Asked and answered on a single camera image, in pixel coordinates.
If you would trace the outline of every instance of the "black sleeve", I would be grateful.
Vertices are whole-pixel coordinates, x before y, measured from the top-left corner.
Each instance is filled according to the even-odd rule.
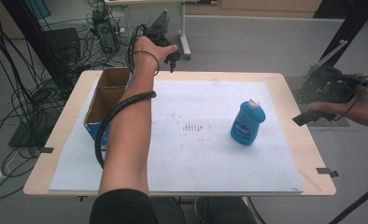
[[[149,196],[134,189],[116,189],[93,203],[90,223],[158,223]]]

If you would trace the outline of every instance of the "desk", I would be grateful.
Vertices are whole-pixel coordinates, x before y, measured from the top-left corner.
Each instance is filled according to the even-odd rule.
[[[88,191],[51,191],[53,178],[64,143],[71,133],[92,84],[102,71],[82,73],[70,99],[53,129],[46,147],[53,147],[50,154],[42,153],[24,186],[24,192],[30,195],[96,195]],[[286,136],[291,155],[294,159],[304,192],[301,195],[333,195],[335,186],[329,175],[318,174],[316,168],[325,167],[318,149],[306,126],[298,127],[291,119],[300,113],[290,93],[286,80],[280,74],[270,73],[217,73],[217,72],[160,72],[157,80],[227,80],[265,82],[271,95],[283,133]]]
[[[131,35],[133,31],[132,31],[132,25],[130,23],[130,12],[129,12],[128,5],[152,4],[152,3],[172,3],[172,2],[173,3],[178,2],[181,4],[181,27],[180,27],[180,31],[178,35],[180,37],[181,47],[183,48],[184,56],[190,59],[191,50],[190,50],[190,46],[188,45],[187,36],[185,35],[185,10],[186,10],[185,0],[105,0],[106,5],[108,6],[122,6],[123,7],[123,12],[125,14],[126,26],[127,26],[129,35]]]

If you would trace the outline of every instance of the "open cardboard box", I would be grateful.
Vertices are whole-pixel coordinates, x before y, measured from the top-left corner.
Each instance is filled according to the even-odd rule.
[[[107,68],[100,76],[84,119],[84,126],[93,140],[96,137],[102,120],[120,101],[121,96],[126,90],[129,77],[129,68]],[[103,134],[102,149],[106,149],[108,130],[109,125]]]

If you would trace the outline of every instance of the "gray floor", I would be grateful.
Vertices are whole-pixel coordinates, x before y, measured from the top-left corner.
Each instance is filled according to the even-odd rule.
[[[191,60],[183,71],[273,72],[285,77],[306,73],[327,48],[342,21],[188,17]],[[16,43],[25,51],[21,41]],[[368,74],[368,24],[336,65],[344,73]],[[0,119],[11,110],[12,89],[0,67]],[[10,119],[0,132],[0,165],[12,151],[7,145],[19,121]],[[329,197],[254,197],[266,223],[328,223],[368,190],[368,128],[311,127],[327,167],[336,170],[337,193]],[[13,161],[12,167],[20,161]],[[0,195],[22,186],[27,175],[8,180]],[[94,198],[34,197],[22,191],[0,200],[0,223],[86,223]],[[183,205],[189,224],[196,223],[191,205]],[[368,223],[368,202],[342,223]]]

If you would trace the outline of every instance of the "hand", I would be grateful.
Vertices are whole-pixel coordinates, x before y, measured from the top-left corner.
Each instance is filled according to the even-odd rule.
[[[167,55],[175,52],[176,50],[178,50],[177,45],[170,45],[164,48],[158,47],[154,45],[154,43],[152,43],[152,41],[150,41],[147,37],[140,36],[136,39],[134,43],[134,52],[139,51],[134,55],[134,66],[143,64],[145,60],[149,60],[149,58],[152,58],[149,53],[155,56],[155,58],[158,60],[158,63],[161,63],[164,61]]]
[[[347,112],[345,117],[359,124],[368,126],[368,89],[365,90],[364,87],[358,87],[353,98],[346,104],[315,102],[310,104],[309,108],[320,112],[343,115],[359,97],[359,101]]]

